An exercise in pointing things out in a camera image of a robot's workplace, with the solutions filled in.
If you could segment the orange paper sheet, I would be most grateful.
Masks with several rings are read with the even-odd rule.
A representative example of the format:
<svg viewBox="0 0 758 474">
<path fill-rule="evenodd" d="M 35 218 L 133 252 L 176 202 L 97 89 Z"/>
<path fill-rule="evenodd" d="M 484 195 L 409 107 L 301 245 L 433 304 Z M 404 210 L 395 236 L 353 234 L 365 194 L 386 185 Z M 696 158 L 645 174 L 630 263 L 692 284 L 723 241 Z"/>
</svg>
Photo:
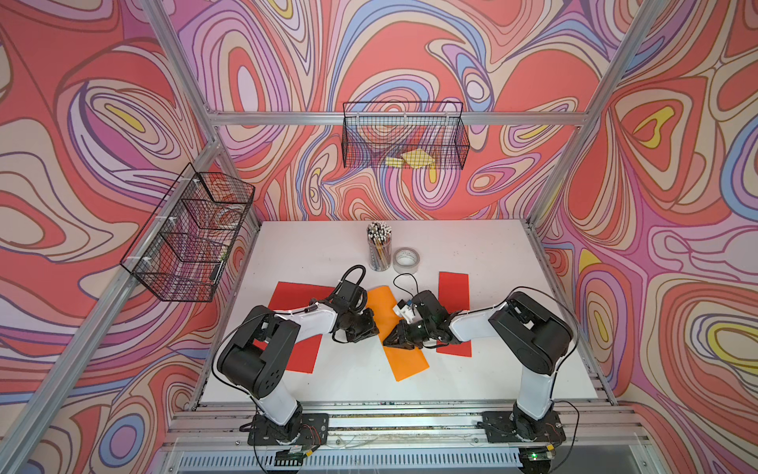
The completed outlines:
<svg viewBox="0 0 758 474">
<path fill-rule="evenodd" d="M 389 286 L 379 286 L 368 292 L 367 308 L 373 311 L 374 322 L 379 330 L 379 345 L 385 353 L 394 379 L 401 382 L 426 371 L 430 365 L 419 349 L 401 350 L 383 345 L 384 340 L 402 320 L 393 310 L 396 302 Z"/>
</svg>

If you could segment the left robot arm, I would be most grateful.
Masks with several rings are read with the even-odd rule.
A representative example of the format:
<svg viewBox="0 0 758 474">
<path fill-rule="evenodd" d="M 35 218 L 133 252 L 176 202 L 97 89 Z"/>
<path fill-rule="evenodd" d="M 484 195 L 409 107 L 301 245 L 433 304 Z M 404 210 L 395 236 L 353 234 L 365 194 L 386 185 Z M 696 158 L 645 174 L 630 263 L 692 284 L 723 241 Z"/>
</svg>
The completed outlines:
<svg viewBox="0 0 758 474">
<path fill-rule="evenodd" d="M 284 427 L 300 409 L 281 384 L 298 343 L 328 335 L 339 344 L 357 344 L 378 334 L 367 290 L 340 282 L 328 297 L 296 310 L 254 307 L 215 358 L 215 370 L 221 381 L 251 397 L 267 421 Z"/>
</svg>

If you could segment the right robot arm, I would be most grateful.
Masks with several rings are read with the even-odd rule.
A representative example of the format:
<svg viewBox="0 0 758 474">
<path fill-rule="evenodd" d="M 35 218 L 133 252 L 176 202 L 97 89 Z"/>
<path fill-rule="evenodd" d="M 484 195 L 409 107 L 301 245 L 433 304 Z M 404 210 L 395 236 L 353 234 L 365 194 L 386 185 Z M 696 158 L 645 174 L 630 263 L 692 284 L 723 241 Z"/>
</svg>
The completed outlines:
<svg viewBox="0 0 758 474">
<path fill-rule="evenodd" d="M 501 302 L 482 309 L 448 311 L 429 290 L 393 308 L 399 322 L 382 344 L 397 350 L 439 349 L 498 337 L 522 365 L 513 424 L 534 436 L 554 409 L 554 387 L 563 361 L 576 346 L 568 323 L 517 286 Z"/>
</svg>

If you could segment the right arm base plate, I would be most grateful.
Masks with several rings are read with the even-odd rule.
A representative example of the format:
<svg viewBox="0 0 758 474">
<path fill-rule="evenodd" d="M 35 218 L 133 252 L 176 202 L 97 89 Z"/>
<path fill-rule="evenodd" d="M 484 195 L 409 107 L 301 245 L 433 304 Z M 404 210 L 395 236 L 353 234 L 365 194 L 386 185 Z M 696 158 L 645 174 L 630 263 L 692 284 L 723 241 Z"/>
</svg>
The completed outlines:
<svg viewBox="0 0 758 474">
<path fill-rule="evenodd" d="M 543 419 L 535 421 L 521 412 L 483 412 L 476 427 L 484 430 L 490 444 L 554 444 L 559 446 L 567 435 L 558 413 L 549 410 Z"/>
</svg>

